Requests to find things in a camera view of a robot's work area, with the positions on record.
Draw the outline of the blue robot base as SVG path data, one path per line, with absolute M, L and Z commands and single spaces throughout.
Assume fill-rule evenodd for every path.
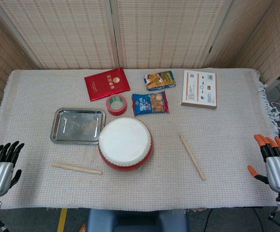
M 86 232 L 190 232 L 183 209 L 151 212 L 90 209 Z

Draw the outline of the yellow blue snack pack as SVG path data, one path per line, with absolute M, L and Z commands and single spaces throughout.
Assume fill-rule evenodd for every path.
M 144 76 L 144 83 L 148 91 L 154 91 L 176 86 L 176 82 L 172 71 L 147 74 Z

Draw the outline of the blue biscuit bag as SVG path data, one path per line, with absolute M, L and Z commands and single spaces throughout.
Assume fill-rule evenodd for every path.
M 169 113 L 165 91 L 151 94 L 132 94 L 135 116 L 155 113 Z

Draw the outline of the red drum white skin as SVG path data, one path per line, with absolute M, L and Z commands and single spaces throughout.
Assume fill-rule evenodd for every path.
M 132 117 L 110 121 L 100 133 L 98 150 L 103 161 L 119 171 L 133 171 L 151 157 L 153 138 L 148 127 Z

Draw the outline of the wooden drumstick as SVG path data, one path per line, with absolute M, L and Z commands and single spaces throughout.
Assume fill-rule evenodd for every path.
M 194 164 L 196 170 L 198 171 L 198 173 L 199 173 L 201 179 L 202 179 L 202 180 L 206 180 L 205 174 L 204 174 L 204 172 L 202 171 L 201 166 L 200 166 L 200 164 L 198 163 L 198 161 L 197 161 L 195 155 L 193 154 L 193 152 L 192 152 L 192 150 L 191 150 L 191 147 L 188 145 L 186 139 L 184 138 L 184 136 L 183 136 L 181 133 L 179 133 L 179 137 L 180 137 L 180 139 L 181 139 L 181 141 L 182 141 L 182 143 L 183 143 L 183 145 L 184 145 L 184 147 L 185 147 L 187 153 L 189 154 L 189 156 L 190 156 L 190 158 L 191 158 L 191 160 L 192 160 L 192 162 L 193 162 L 193 164 Z
M 88 173 L 88 174 L 99 174 L 99 175 L 103 174 L 102 171 L 81 168 L 81 167 L 77 167 L 77 166 L 61 164 L 61 163 L 56 163 L 56 162 L 53 162 L 52 166 L 57 167 L 57 168 L 67 169 L 67 170 L 73 170 L 73 171 L 77 171 L 77 172 Z

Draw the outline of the beige woven table cloth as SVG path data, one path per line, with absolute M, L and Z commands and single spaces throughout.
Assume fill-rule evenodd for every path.
M 174 69 L 168 88 L 169 113 L 140 115 L 154 149 L 140 169 L 108 166 L 96 145 L 63 145 L 50 133 L 59 108 L 106 110 L 105 99 L 90 101 L 84 78 L 97 70 L 15 70 L 0 105 L 0 145 L 24 143 L 16 168 L 18 183 L 1 199 L 2 208 L 51 207 L 154 211 L 179 208 L 274 206 L 276 193 L 254 179 L 248 165 L 265 174 L 254 135 L 276 136 L 259 73 L 213 69 L 218 105 L 184 107 L 183 69 Z M 191 147 L 206 180 L 187 153 Z M 102 175 L 57 168 L 52 163 L 102 171 Z

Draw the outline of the red certificate booklet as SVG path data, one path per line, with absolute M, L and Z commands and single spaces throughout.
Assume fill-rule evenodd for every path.
M 90 101 L 131 90 L 123 68 L 87 76 L 84 80 Z

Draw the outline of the bamboo folding screen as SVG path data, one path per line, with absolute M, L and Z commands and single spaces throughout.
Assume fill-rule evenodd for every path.
M 280 0 L 0 0 L 14 70 L 253 68 L 280 80 Z

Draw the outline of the red tape roll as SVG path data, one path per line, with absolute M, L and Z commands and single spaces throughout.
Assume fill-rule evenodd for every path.
M 127 110 L 127 100 L 121 94 L 111 95 L 106 100 L 106 108 L 111 115 L 122 115 Z

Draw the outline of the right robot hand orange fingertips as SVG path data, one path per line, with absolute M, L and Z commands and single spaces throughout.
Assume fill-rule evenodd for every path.
M 251 176 L 280 193 L 280 138 L 276 136 L 274 139 L 264 137 L 261 134 L 254 135 L 254 139 L 260 148 L 266 169 L 266 176 L 260 175 L 256 170 L 248 165 L 248 171 Z

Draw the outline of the white orange cardboard box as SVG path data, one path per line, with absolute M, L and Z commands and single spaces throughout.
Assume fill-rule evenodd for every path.
M 182 106 L 204 109 L 217 108 L 217 75 L 210 72 L 185 70 Z

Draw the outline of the stainless steel tray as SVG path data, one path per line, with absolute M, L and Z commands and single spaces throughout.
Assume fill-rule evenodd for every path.
M 59 108 L 50 139 L 63 145 L 96 145 L 105 120 L 106 113 L 101 109 Z

